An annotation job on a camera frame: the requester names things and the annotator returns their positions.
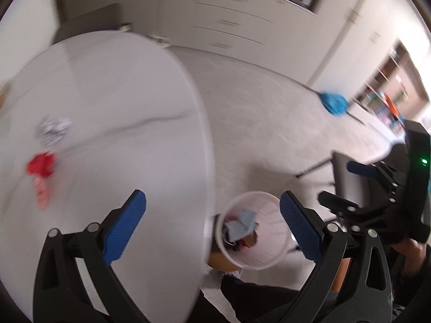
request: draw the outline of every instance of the wall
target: wall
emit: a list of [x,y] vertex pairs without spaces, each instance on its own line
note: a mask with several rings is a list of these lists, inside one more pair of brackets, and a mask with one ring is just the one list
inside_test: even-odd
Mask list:
[[428,96],[431,97],[431,47],[425,60],[416,66]]
[[55,0],[14,0],[0,21],[0,87],[50,46],[58,28]]
[[430,48],[429,32],[410,0],[365,0],[360,15],[315,81],[316,91],[331,91],[350,99],[387,59],[397,39],[406,46],[416,67]]
[[324,61],[339,35],[343,32],[346,21],[358,0],[320,0],[316,17],[311,23],[296,57],[290,73],[294,79],[309,85],[315,70]]

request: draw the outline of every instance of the pink object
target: pink object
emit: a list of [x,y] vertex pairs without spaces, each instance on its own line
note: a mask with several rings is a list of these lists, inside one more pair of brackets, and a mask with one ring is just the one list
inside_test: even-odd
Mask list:
[[48,200],[50,198],[50,193],[48,190],[48,186],[45,180],[36,176],[33,180],[33,186],[36,191],[37,204],[39,206],[39,210],[44,210],[48,205]]
[[50,198],[50,192],[45,179],[54,173],[53,164],[55,162],[54,153],[39,153],[27,163],[25,172],[29,175],[35,175],[33,187],[36,191],[37,204],[40,210],[44,210]]

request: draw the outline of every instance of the black pants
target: black pants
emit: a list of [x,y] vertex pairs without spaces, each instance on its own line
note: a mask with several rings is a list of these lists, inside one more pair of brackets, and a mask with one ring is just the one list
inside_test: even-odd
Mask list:
[[[221,292],[231,303],[235,315],[241,323],[274,323],[289,309],[290,302],[298,291],[273,286],[258,286],[244,283],[232,276],[224,276],[220,287]],[[335,302],[337,293],[329,293],[326,307]],[[204,296],[199,293],[196,305],[187,323],[229,323]]]

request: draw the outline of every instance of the black chair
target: black chair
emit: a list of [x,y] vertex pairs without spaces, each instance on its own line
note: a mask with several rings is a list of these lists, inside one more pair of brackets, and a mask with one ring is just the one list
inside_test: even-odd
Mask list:
[[118,30],[120,25],[121,5],[114,3],[65,21],[58,28],[52,44],[92,31]]
[[[340,153],[332,152],[332,156],[309,169],[296,175],[296,178],[301,178],[312,171],[331,163],[333,169],[333,185],[335,186],[335,194],[339,197],[347,199],[358,204],[361,208],[368,207],[371,203],[381,196],[386,197],[378,183],[373,179],[368,179],[359,175],[355,175],[347,170],[347,163],[355,159]],[[409,161],[405,152],[405,144],[395,144],[390,153],[383,159],[389,166],[392,166],[404,173],[407,172]]]

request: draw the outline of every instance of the trash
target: trash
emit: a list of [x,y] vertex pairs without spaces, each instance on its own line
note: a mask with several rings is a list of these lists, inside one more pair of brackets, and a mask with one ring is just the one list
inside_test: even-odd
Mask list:
[[226,221],[223,224],[222,238],[226,249],[240,251],[241,248],[250,248],[257,243],[255,222],[257,212],[241,210],[238,220]]
[[[257,239],[250,248],[241,247],[240,240],[241,251],[236,252],[225,240],[225,223],[237,220],[242,210],[257,212],[256,221],[259,224],[254,229]],[[238,195],[225,206],[215,222],[214,239],[231,264],[253,270],[266,269],[280,262],[292,244],[291,232],[280,213],[280,200],[260,191]]]
[[225,222],[229,232],[229,241],[240,240],[253,232],[256,227],[257,212],[242,210],[238,220]]
[[40,210],[44,210],[48,205],[50,191],[45,179],[54,173],[52,165],[54,164],[55,159],[55,153],[39,153],[27,163],[25,168],[25,172],[28,175],[35,175],[33,179],[33,187],[36,191],[37,204]]
[[346,98],[337,93],[323,92],[320,94],[320,100],[325,109],[333,115],[344,114],[349,106]]
[[41,137],[42,144],[46,147],[54,145],[61,140],[72,125],[68,118],[51,119],[49,116],[43,118],[37,128],[37,135]]

